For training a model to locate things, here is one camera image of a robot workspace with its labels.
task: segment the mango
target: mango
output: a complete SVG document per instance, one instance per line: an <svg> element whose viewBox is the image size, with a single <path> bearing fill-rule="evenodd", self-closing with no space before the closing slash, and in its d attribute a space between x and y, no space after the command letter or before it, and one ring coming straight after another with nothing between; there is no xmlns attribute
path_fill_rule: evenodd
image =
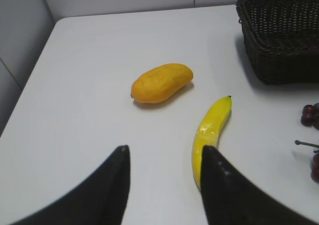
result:
<svg viewBox="0 0 319 225"><path fill-rule="evenodd" d="M161 103L193 79L183 64L164 64L142 74L132 85L131 97L139 103Z"/></svg>

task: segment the table surface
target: table surface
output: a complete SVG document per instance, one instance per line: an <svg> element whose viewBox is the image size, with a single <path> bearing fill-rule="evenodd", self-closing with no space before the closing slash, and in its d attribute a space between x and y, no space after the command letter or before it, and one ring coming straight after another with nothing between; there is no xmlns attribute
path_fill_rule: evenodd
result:
<svg viewBox="0 0 319 225"><path fill-rule="evenodd" d="M194 72L165 103L139 106L131 84L183 63ZM0 225L66 194L118 146L131 150L124 225L207 224L191 169L195 131L232 95L221 153L257 186L319 222L310 178L319 132L300 124L319 85L266 86L245 53L234 5L60 20L0 139Z"/></svg>

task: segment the yellow banana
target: yellow banana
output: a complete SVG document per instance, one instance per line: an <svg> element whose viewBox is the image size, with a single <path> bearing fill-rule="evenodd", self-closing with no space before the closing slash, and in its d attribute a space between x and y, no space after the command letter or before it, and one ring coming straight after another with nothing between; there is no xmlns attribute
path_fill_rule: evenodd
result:
<svg viewBox="0 0 319 225"><path fill-rule="evenodd" d="M217 100L199 125L193 144L192 167L200 189L201 155L204 145L217 147L218 137L231 110L231 96Z"/></svg>

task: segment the wicker basket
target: wicker basket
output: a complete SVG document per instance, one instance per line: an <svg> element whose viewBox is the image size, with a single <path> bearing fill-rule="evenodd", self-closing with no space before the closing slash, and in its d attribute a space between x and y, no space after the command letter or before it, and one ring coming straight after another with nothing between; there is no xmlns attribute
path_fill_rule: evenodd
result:
<svg viewBox="0 0 319 225"><path fill-rule="evenodd" d="M238 0L236 6L261 81L319 82L319 0Z"/></svg>

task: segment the grape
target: grape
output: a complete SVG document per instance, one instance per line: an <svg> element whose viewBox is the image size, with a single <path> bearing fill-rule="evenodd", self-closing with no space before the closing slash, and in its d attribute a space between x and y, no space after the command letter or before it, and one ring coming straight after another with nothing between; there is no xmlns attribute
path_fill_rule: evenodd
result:
<svg viewBox="0 0 319 225"><path fill-rule="evenodd" d="M319 167L314 167L311 171L311 178L316 182L319 183Z"/></svg>
<svg viewBox="0 0 319 225"><path fill-rule="evenodd" d="M314 115L312 114L303 114L301 117L300 122L302 123L302 125L304 126L311 126L313 124L315 120Z"/></svg>
<svg viewBox="0 0 319 225"><path fill-rule="evenodd" d="M312 105L306 105L303 109L303 114L315 114L316 109Z"/></svg>
<svg viewBox="0 0 319 225"><path fill-rule="evenodd" d="M314 120L314 127L319 130L319 117L316 117Z"/></svg>
<svg viewBox="0 0 319 225"><path fill-rule="evenodd" d="M319 103L314 104L314 108L317 110L317 113L319 113Z"/></svg>
<svg viewBox="0 0 319 225"><path fill-rule="evenodd" d="M315 167L319 167L319 154L314 155L313 162Z"/></svg>

